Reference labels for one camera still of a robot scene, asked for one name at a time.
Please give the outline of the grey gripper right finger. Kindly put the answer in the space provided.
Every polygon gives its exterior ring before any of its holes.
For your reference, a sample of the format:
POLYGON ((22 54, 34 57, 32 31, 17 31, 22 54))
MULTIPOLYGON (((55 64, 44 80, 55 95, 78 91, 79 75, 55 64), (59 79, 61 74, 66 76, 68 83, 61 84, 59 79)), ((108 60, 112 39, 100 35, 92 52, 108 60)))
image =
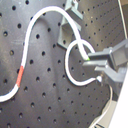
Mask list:
POLYGON ((95 68, 95 72, 102 76, 102 83, 109 84, 116 95, 120 93, 121 78, 120 76, 109 66, 107 67, 99 67, 95 68))

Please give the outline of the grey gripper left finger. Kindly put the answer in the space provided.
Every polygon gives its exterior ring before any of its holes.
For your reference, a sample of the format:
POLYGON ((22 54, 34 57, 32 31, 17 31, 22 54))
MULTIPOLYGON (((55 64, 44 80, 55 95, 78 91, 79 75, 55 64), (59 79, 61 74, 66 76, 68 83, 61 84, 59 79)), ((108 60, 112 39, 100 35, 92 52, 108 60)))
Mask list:
POLYGON ((84 66, 105 66, 114 67, 114 60, 112 57, 112 49, 105 48, 103 51, 89 53, 89 60, 83 63, 84 66))

